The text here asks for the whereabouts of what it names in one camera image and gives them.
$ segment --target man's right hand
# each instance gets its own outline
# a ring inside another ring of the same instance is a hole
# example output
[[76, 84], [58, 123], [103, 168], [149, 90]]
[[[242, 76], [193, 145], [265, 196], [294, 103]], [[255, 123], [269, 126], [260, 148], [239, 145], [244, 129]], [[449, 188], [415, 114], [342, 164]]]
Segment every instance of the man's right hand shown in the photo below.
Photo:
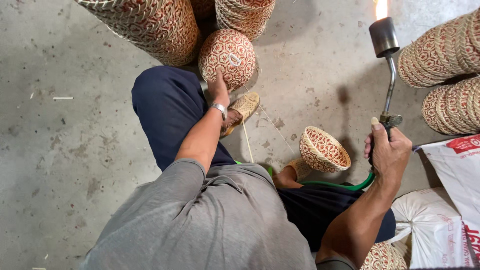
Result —
[[372, 149], [372, 138], [375, 140], [373, 149], [375, 174], [384, 181], [395, 181], [396, 184], [400, 184], [408, 163], [412, 142], [396, 127], [390, 130], [389, 142], [384, 126], [373, 117], [372, 133], [365, 139], [364, 158], [366, 159]]

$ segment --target torch handle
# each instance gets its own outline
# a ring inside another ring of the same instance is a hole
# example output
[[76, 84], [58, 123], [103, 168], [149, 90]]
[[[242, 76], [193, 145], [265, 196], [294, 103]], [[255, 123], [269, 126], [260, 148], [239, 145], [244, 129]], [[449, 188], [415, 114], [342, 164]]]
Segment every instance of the torch handle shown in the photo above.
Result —
[[[392, 126], [384, 122], [380, 122], [380, 123], [384, 125], [385, 130], [387, 131], [388, 141], [390, 141], [390, 129], [392, 129]], [[375, 169], [373, 166], [373, 148], [375, 147], [375, 141], [373, 140], [373, 136], [372, 136], [372, 142], [370, 143], [370, 145], [371, 145], [371, 148], [370, 148], [370, 153], [368, 154], [368, 163], [370, 163], [370, 165], [372, 166], [372, 171], [373, 171]]]

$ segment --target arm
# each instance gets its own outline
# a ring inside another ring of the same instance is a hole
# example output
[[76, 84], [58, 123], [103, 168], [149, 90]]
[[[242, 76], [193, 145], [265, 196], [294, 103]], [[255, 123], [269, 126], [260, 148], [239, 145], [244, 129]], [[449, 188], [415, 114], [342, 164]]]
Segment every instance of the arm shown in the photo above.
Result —
[[377, 178], [372, 186], [328, 226], [315, 262], [342, 256], [360, 268], [370, 251], [385, 213], [392, 205], [400, 184], [412, 142], [397, 128], [390, 130], [391, 141], [382, 124], [372, 118], [372, 134], [365, 140], [365, 158], [375, 140], [373, 164]]
[[[208, 92], [212, 95], [214, 102], [222, 104], [227, 108], [230, 99], [227, 86], [223, 81], [222, 72], [217, 70], [216, 81], [208, 80], [207, 83]], [[202, 119], [188, 132], [180, 145], [175, 160], [183, 158], [194, 159], [203, 165], [206, 173], [210, 168], [210, 163], [216, 151], [222, 122], [222, 112], [216, 108], [209, 108]]]

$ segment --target foot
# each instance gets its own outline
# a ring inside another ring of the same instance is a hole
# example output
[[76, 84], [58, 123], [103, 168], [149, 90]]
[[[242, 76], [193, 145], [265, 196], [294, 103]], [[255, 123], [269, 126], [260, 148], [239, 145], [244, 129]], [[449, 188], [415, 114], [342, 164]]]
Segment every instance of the foot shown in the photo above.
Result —
[[276, 188], [300, 188], [303, 185], [296, 182], [297, 173], [292, 166], [286, 166], [280, 173], [272, 177]]
[[243, 116], [236, 110], [229, 109], [227, 119], [223, 121], [222, 128], [220, 129], [220, 137], [224, 136], [229, 127], [231, 127], [234, 123], [241, 121]]

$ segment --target red label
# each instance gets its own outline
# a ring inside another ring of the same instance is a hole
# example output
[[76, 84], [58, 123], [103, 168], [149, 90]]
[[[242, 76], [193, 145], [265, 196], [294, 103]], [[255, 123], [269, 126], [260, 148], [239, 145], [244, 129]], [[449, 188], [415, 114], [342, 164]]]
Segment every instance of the red label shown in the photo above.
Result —
[[452, 148], [457, 154], [480, 148], [480, 134], [454, 139], [447, 143], [447, 146]]

